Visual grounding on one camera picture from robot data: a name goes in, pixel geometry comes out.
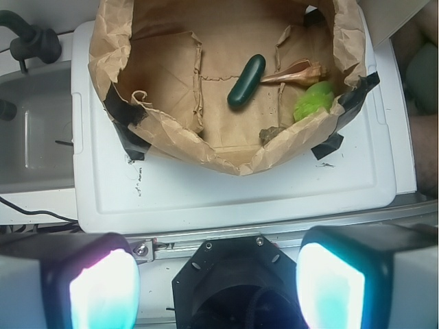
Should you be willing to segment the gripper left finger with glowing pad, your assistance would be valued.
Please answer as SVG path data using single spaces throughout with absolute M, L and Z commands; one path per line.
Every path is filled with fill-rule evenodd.
M 1 237 L 2 328 L 133 328 L 140 274 L 116 233 Z

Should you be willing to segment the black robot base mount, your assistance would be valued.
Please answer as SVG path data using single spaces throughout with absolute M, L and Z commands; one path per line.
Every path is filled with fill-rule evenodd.
M 177 328 L 307 328 L 296 262 L 264 236 L 206 241 L 172 280 Z

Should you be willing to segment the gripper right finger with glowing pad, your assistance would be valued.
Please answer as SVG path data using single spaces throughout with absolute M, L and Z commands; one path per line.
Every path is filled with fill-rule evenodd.
M 310 328 L 437 328 L 438 228 L 312 227 L 298 253 L 296 289 Z

